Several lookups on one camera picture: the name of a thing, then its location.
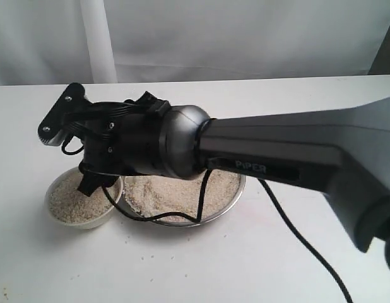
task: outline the robotic arm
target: robotic arm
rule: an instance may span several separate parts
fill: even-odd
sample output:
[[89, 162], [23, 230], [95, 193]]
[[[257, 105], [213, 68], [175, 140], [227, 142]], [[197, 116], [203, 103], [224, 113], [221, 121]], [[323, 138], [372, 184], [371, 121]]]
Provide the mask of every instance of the robotic arm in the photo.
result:
[[221, 169], [323, 192], [360, 251], [374, 237], [386, 241], [390, 268], [390, 98], [352, 109], [211, 119], [149, 93], [91, 104], [73, 83], [38, 135], [64, 147], [80, 138], [81, 165], [104, 182], [119, 175], [193, 179]]

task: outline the white bowl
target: white bowl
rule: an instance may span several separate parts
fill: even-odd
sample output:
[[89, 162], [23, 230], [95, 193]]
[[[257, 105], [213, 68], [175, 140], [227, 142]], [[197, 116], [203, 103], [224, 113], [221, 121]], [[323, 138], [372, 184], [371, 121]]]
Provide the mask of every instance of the white bowl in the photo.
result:
[[[96, 218], [89, 220], [89, 221], [85, 221], [83, 223], [63, 222], [63, 221], [59, 220], [58, 218], [56, 218], [49, 209], [50, 196], [53, 193], [53, 191], [55, 190], [55, 188], [57, 188], [58, 185], [63, 180], [67, 179], [69, 177], [69, 175], [77, 172], [78, 169], [79, 169], [78, 167], [69, 169], [68, 171], [61, 174], [58, 178], [56, 178], [56, 180], [54, 182], [52, 182], [52, 184], [49, 186], [49, 188], [45, 194], [45, 199], [44, 199], [45, 208], [47, 209], [47, 213], [49, 214], [51, 219], [53, 219], [55, 222], [57, 222], [61, 225], [70, 226], [70, 227], [73, 227], [75, 229], [94, 229], [95, 227], [98, 227], [98, 226], [104, 224], [105, 222], [107, 222], [109, 219], [111, 219], [112, 215], [115, 213], [115, 208], [112, 205], [105, 213], [103, 213], [99, 217], [96, 217]], [[115, 199], [116, 203], [118, 203], [121, 200], [122, 192], [124, 190], [124, 183], [123, 183], [122, 179], [118, 178], [117, 182], [119, 183], [119, 192], [118, 192], [117, 198]]]

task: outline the white tabletop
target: white tabletop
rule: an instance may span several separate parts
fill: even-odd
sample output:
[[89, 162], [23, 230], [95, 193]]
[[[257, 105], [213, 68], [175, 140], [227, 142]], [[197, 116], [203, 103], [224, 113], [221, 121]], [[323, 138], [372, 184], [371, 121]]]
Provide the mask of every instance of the white tabletop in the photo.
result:
[[[237, 205], [204, 227], [171, 229], [119, 214], [88, 232], [51, 222], [45, 191], [81, 155], [42, 145], [37, 126], [65, 87], [0, 86], [0, 302], [343, 302], [252, 178]], [[215, 117], [256, 116], [386, 98], [390, 76], [86, 85], [93, 102], [145, 90]], [[381, 241], [360, 253], [319, 193], [271, 185], [355, 302], [390, 302]]]

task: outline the white backdrop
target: white backdrop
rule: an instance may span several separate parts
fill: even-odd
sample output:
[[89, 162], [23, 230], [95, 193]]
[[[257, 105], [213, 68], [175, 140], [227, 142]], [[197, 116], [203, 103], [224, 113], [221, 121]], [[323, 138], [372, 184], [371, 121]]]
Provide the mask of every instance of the white backdrop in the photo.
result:
[[390, 0], [0, 0], [0, 85], [365, 74]]

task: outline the uncooked rice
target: uncooked rice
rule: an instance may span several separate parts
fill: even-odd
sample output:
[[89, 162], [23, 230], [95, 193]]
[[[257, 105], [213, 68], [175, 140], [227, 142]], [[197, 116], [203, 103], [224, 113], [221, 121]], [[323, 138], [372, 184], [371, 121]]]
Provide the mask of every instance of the uncooked rice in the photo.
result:
[[[108, 199], [101, 188], [90, 197], [77, 190], [83, 174], [73, 172], [65, 178], [50, 196], [49, 210], [60, 221], [66, 223], [84, 223], [104, 214], [110, 207]], [[116, 199], [119, 183], [108, 188], [110, 195]]]
[[[203, 176], [192, 181], [159, 176], [126, 177], [125, 199], [136, 213], [144, 217], [168, 211], [181, 211], [196, 217]], [[208, 218], [226, 207], [233, 200], [239, 184], [238, 174], [214, 170], [206, 186], [202, 218]], [[160, 220], [188, 222], [176, 216]]]

